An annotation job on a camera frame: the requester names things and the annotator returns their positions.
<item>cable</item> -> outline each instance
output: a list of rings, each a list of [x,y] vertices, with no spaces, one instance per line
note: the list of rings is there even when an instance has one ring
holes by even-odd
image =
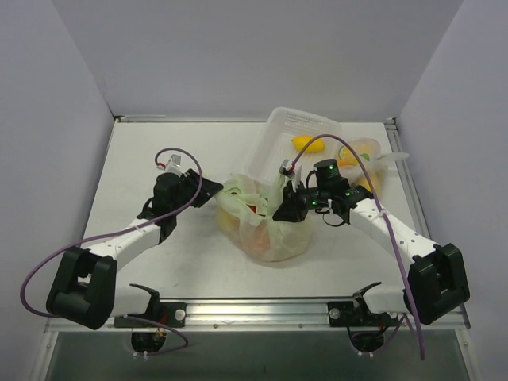
[[[399,320],[398,320],[398,323],[397,325],[395,326],[395,329],[394,331],[391,333],[391,335],[385,340],[384,344],[381,345],[379,348],[377,348],[375,351],[372,351],[372,352],[361,352],[361,354],[366,354],[366,353],[372,353],[372,355],[376,354],[376,353],[379,353],[379,352],[382,352],[384,349],[386,349],[386,347],[394,340],[395,338],[395,335],[397,334],[398,330],[400,329],[401,325],[402,325],[402,321],[403,321],[403,317],[401,317]],[[359,334],[362,334],[362,333],[354,333],[353,335],[351,334],[351,330],[349,327],[347,327],[348,329],[348,335],[349,335],[349,340],[351,340],[352,338],[355,337],[355,335],[359,335]],[[388,327],[386,327],[384,329],[384,331],[379,331],[379,335],[382,335],[384,334],[386,331],[387,331]],[[351,345],[351,348],[356,352],[358,351],[358,348],[356,348],[352,342],[349,343]]]
[[[23,280],[23,283],[21,284],[21,289],[19,291],[19,298],[21,300],[21,304],[29,311],[31,312],[32,314],[34,315],[37,315],[37,316],[41,316],[43,318],[57,318],[56,315],[53,315],[53,314],[49,314],[47,312],[44,312],[44,311],[39,311],[39,310],[36,310],[35,308],[33,308],[31,305],[29,305],[29,303],[27,302],[26,300],[26,287],[28,286],[29,282],[30,282],[30,279],[32,279],[32,277],[45,265],[47,264],[50,260],[56,258],[58,255],[60,255],[61,253],[65,252],[66,250],[68,250],[69,248],[73,247],[73,246],[80,246],[81,244],[85,244],[87,242],[91,242],[91,241],[97,241],[97,240],[104,240],[106,238],[111,238],[111,237],[117,237],[117,236],[121,236],[123,234],[126,234],[126,233],[130,233],[130,232],[133,232],[134,230],[136,229],[141,229],[141,228],[144,228],[145,226],[148,226],[148,225],[151,225],[151,224],[155,224],[156,222],[158,221],[161,221],[167,217],[171,217],[171,216],[174,216],[180,212],[182,212],[183,210],[185,210],[186,208],[188,208],[189,206],[191,206],[192,202],[194,202],[194,200],[199,196],[199,192],[201,191],[201,187],[202,187],[202,184],[203,184],[203,172],[202,172],[202,169],[201,169],[201,166],[199,165],[199,162],[197,161],[197,159],[195,157],[193,157],[189,152],[181,149],[181,148],[165,148],[165,149],[161,149],[160,151],[158,151],[156,153],[156,156],[155,156],[155,162],[157,163],[157,159],[159,158],[159,156],[164,153],[164,152],[167,152],[167,151],[177,151],[177,152],[181,152],[182,154],[188,156],[192,161],[194,161],[194,164],[196,164],[196,167],[198,168],[198,173],[199,173],[199,182],[198,182],[198,189],[196,190],[196,192],[194,193],[194,195],[190,198],[190,200],[188,202],[186,202],[184,205],[180,206],[179,208],[169,212],[169,213],[166,213],[166,214],[163,214],[162,216],[159,216],[159,217],[156,217],[150,221],[147,221],[147,222],[144,222],[142,224],[139,224],[138,226],[133,226],[131,228],[128,228],[128,229],[125,229],[125,230],[120,230],[120,231],[117,231],[117,232],[113,232],[113,233],[106,233],[106,234],[98,234],[97,236],[92,236],[92,237],[88,237],[88,238],[83,238],[82,240],[80,241],[77,241],[75,242],[74,244],[70,244],[70,245],[67,245],[63,248],[60,248],[58,250],[56,250],[53,254],[51,254],[50,256],[48,256],[47,258],[45,258],[44,260],[42,260],[25,278],[25,280]]]
[[[307,178],[305,180],[305,188],[309,189],[309,181],[310,181],[310,177],[312,177],[313,174],[315,174],[316,171],[310,171],[308,174],[307,174]]]
[[[305,144],[305,146],[302,148],[302,150],[294,158],[293,164],[291,165],[291,167],[292,168],[295,167],[296,163],[298,162],[298,160],[300,160],[300,157],[302,157],[305,150],[307,150],[307,148],[315,140],[321,139],[323,137],[330,137],[332,139],[340,141],[345,147],[347,147],[349,149],[349,151],[351,151],[353,156],[355,156],[356,161],[358,161],[358,164],[360,165],[360,168],[362,169],[362,172],[365,175],[365,179],[367,180],[368,186],[371,188],[372,197],[374,198],[375,205],[377,206],[378,211],[381,212],[383,207],[381,206],[381,202],[379,201],[379,196],[377,195],[377,192],[374,189],[374,184],[372,183],[371,176],[367,172],[367,168],[365,167],[364,163],[362,162],[360,156],[356,153],[356,151],[352,148],[352,146],[344,139],[337,137],[335,135],[332,135],[330,133],[323,133],[321,135],[317,135],[317,136],[313,137],[312,139],[310,139],[307,142],[307,144]],[[383,214],[383,219],[387,224],[388,234],[390,235],[390,241],[391,241],[391,244],[394,248],[395,259],[397,260],[398,269],[399,269],[400,274],[402,276],[404,288],[406,289],[407,299],[410,303],[411,311],[413,312],[414,325],[415,325],[417,337],[418,337],[418,346],[420,348],[420,358],[422,360],[424,360],[425,359],[425,339],[423,337],[423,330],[421,329],[421,322],[420,322],[420,317],[418,316],[418,310],[416,308],[416,303],[414,302],[413,292],[411,291],[409,281],[407,280],[406,269],[404,268],[404,263],[402,262],[402,256],[400,254],[400,251],[398,250],[397,239],[395,238],[394,229],[393,229],[393,227],[390,223],[390,220],[388,219],[388,216],[386,214]]]
[[[164,325],[162,323],[159,323],[157,321],[143,319],[142,317],[137,317],[137,316],[133,316],[133,315],[126,315],[126,316],[124,316],[124,318],[127,318],[127,319],[132,320],[132,321],[138,321],[138,322],[144,323],[144,324],[154,325],[155,327],[158,327],[158,328],[166,329],[166,330],[174,333],[176,336],[182,338],[182,340],[185,343],[185,344],[182,344],[182,345],[176,345],[175,347],[171,347],[171,348],[168,348],[168,349],[163,349],[163,350],[158,351],[158,352],[146,353],[145,354],[146,356],[167,355],[170,352],[179,351],[180,349],[184,349],[187,346],[189,346],[189,339],[187,339],[187,337],[183,333],[181,333],[180,331],[178,331],[178,330],[176,330],[176,329],[174,329],[172,327],[169,327],[169,326]]]

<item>translucent plastic bag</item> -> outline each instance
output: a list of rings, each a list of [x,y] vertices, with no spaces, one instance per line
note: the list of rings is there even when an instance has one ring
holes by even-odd
[[[362,163],[369,176],[371,177],[374,189],[380,192],[383,187],[383,180],[386,174],[388,164],[398,160],[404,160],[409,155],[404,152],[393,152],[382,155],[379,142],[374,139],[355,139],[348,142],[356,153],[360,155]],[[355,157],[347,147],[341,145],[337,153],[337,164],[341,175],[349,180],[349,184],[354,187],[361,185],[368,190],[368,186],[364,173],[358,165]]]
[[[283,175],[266,187],[245,175],[224,184],[215,196],[217,223],[221,231],[252,258],[274,262],[302,254],[309,245],[313,224],[273,221],[283,200]]]

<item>white tabletop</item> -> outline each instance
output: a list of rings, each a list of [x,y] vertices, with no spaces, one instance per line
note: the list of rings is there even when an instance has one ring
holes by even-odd
[[[238,122],[117,123],[85,237],[122,229],[139,214],[160,173],[153,163],[158,150],[184,148],[198,158],[205,177],[224,181],[248,158],[263,127],[263,123]],[[343,137],[375,138],[382,152],[391,151],[381,123],[343,124]],[[183,158],[183,170],[190,166]],[[394,164],[381,200],[395,216],[414,226]],[[233,246],[219,230],[215,213],[214,200],[201,209],[184,211],[173,234],[124,267],[117,284],[143,284],[163,298],[350,296],[376,281],[402,286],[394,259],[351,226],[328,227],[310,213],[316,229],[307,251],[267,264]]]

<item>lemon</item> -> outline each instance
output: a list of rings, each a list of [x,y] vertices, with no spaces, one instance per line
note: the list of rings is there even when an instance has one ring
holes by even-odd
[[[299,150],[302,151],[303,147],[307,143],[309,143],[310,139],[312,139],[312,135],[298,135],[297,137],[293,138],[293,146]],[[317,152],[323,152],[325,151],[325,142],[322,139],[316,139],[313,141],[309,147],[305,150],[305,153],[317,153]]]

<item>gray wall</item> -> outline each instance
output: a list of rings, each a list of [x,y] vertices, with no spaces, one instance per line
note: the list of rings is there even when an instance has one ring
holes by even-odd
[[[114,114],[402,111],[461,0],[53,0]]]
[[[466,0],[399,120],[430,231],[464,253],[485,380],[508,376],[507,17]]]
[[[113,118],[49,0],[0,5],[0,379],[27,380],[45,319],[26,274],[80,236]],[[55,264],[33,281],[43,308]]]

